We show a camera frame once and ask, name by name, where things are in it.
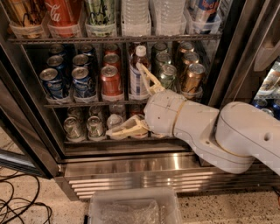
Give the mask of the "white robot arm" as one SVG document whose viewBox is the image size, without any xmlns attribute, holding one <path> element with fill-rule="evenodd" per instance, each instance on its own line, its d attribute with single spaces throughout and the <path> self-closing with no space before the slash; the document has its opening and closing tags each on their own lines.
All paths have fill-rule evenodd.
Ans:
<svg viewBox="0 0 280 224">
<path fill-rule="evenodd" d="M 150 98 L 144 119 L 134 115 L 109 129 L 110 137 L 141 135 L 146 130 L 186 142 L 200 158 L 225 172 L 243 173 L 257 159 L 280 175 L 280 122 L 254 106 L 233 101 L 221 110 L 186 99 L 137 63 Z"/>
</svg>

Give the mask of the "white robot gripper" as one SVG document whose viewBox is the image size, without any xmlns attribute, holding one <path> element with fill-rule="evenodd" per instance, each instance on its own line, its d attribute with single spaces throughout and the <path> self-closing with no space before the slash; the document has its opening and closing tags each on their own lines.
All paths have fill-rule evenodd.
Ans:
<svg viewBox="0 0 280 224">
<path fill-rule="evenodd" d="M 147 134 L 150 130 L 165 137 L 186 138 L 187 134 L 176 128 L 186 98 L 171 90 L 165 90 L 158 78 L 144 64 L 137 62 L 136 68 L 148 94 L 152 95 L 144 108 L 145 120 L 142 115 L 133 115 L 123 124 L 107 130 L 106 135 L 115 140 L 122 140 Z"/>
</svg>

